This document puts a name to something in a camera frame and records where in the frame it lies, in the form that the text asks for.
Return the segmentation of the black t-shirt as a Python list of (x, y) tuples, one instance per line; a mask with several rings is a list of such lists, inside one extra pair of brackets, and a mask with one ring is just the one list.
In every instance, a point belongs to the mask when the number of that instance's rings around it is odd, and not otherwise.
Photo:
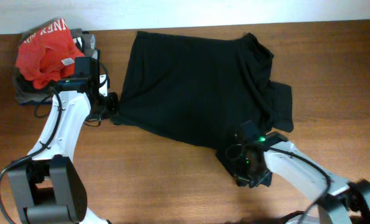
[(289, 133), (292, 89), (271, 80), (273, 58), (250, 33), (217, 40), (139, 31), (111, 121), (219, 152), (248, 121), (262, 134)]

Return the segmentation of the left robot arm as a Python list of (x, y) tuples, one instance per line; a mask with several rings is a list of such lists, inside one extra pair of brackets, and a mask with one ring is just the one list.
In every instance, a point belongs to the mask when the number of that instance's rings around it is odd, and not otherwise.
[(51, 89), (51, 110), (34, 147), (1, 172), (21, 223), (107, 223), (88, 207), (73, 158), (82, 126), (113, 114), (117, 95), (108, 92), (109, 77), (97, 59), (78, 57), (74, 65), (73, 77)]

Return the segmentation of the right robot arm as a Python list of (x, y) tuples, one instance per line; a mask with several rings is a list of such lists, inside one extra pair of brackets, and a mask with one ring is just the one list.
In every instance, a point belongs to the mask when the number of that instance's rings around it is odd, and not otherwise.
[(225, 158), (234, 166), (238, 185), (269, 186), (272, 175), (284, 178), (311, 203), (291, 213), (282, 223), (370, 223), (370, 182), (352, 182), (338, 176), (302, 153), (286, 136), (274, 131), (258, 132), (248, 121), (236, 134), (237, 144)]

